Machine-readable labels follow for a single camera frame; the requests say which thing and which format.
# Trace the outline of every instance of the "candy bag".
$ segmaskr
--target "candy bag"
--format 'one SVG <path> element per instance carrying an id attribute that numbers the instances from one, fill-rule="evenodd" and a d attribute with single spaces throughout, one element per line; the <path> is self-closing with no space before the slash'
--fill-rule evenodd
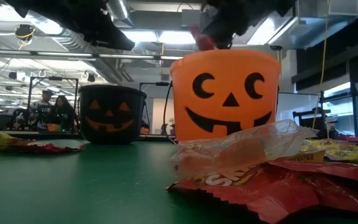
<path id="1" fill-rule="evenodd" d="M 182 141 L 171 161 L 180 177 L 230 172 L 280 157 L 294 156 L 317 130 L 292 120 L 278 121 L 233 133 L 225 138 Z"/>
<path id="2" fill-rule="evenodd" d="M 272 161 L 235 172 L 182 179 L 168 190 L 202 190 L 224 202 L 246 205 L 261 220 L 277 223 L 316 205 L 358 212 L 358 190 L 347 184 L 353 181 L 350 179 L 358 181 L 358 166 Z"/>

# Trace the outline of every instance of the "green table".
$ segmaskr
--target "green table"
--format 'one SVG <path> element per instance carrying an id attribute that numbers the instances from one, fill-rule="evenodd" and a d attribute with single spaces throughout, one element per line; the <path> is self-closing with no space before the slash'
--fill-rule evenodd
<path id="1" fill-rule="evenodd" d="M 78 147 L 77 140 L 51 141 Z M 175 147 L 95 146 L 59 156 L 0 153 L 0 223 L 255 223 L 253 213 L 198 192 L 167 192 Z"/>

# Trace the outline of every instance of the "candy wrapper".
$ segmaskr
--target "candy wrapper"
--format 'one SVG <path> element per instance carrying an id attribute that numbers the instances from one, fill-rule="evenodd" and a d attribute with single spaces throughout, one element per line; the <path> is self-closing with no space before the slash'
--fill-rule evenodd
<path id="1" fill-rule="evenodd" d="M 316 205 L 358 212 L 354 186 L 358 186 L 358 166 L 352 164 L 273 161 L 235 172 L 190 177 L 170 190 L 202 190 L 222 201 L 246 205 L 261 220 L 277 223 Z"/>
<path id="2" fill-rule="evenodd" d="M 182 141 L 171 161 L 180 177 L 230 172 L 280 157 L 295 156 L 303 140 L 317 131 L 292 120 L 233 133 L 225 138 Z"/>
<path id="3" fill-rule="evenodd" d="M 358 163 L 358 146 L 343 141 L 330 139 L 305 140 L 301 152 L 325 151 L 325 156 L 332 161 Z"/>
<path id="4" fill-rule="evenodd" d="M 0 151 L 57 154 L 64 152 L 77 152 L 82 150 L 84 150 L 84 147 L 80 147 L 78 149 L 70 147 L 57 147 L 53 144 L 45 144 L 41 142 L 34 142 L 32 140 L 14 138 L 8 134 L 0 132 Z"/>

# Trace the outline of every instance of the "triangle nose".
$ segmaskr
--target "triangle nose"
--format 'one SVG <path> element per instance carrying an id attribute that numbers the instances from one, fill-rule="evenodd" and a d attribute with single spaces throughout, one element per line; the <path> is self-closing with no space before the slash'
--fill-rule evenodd
<path id="1" fill-rule="evenodd" d="M 111 110 L 107 110 L 107 112 L 106 112 L 106 116 L 112 116 L 112 112 L 111 112 Z"/>
<path id="2" fill-rule="evenodd" d="M 230 95 L 227 97 L 225 102 L 223 103 L 223 106 L 240 106 L 234 97 L 233 93 L 230 93 Z"/>

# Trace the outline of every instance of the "black machine overhead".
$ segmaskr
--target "black machine overhead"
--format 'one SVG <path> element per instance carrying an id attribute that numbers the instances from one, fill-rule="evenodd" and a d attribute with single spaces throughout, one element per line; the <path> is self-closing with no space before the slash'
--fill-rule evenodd
<path id="1" fill-rule="evenodd" d="M 29 10 L 59 23 L 62 27 L 84 35 L 92 45 L 131 50 L 134 43 L 113 23 L 107 10 L 109 0 L 5 0 L 25 17 Z M 234 34 L 243 35 L 248 27 L 277 11 L 281 16 L 296 0 L 206 0 L 218 13 L 203 30 L 219 49 L 231 46 Z"/>
<path id="2" fill-rule="evenodd" d="M 5 0 L 23 18 L 34 11 L 62 27 L 84 35 L 92 45 L 132 50 L 134 44 L 112 22 L 107 11 L 108 0 Z"/>
<path id="3" fill-rule="evenodd" d="M 202 31 L 210 36 L 219 49 L 231 47 L 234 34 L 244 35 L 248 27 L 277 11 L 284 16 L 296 0 L 207 0 L 218 12 Z"/>

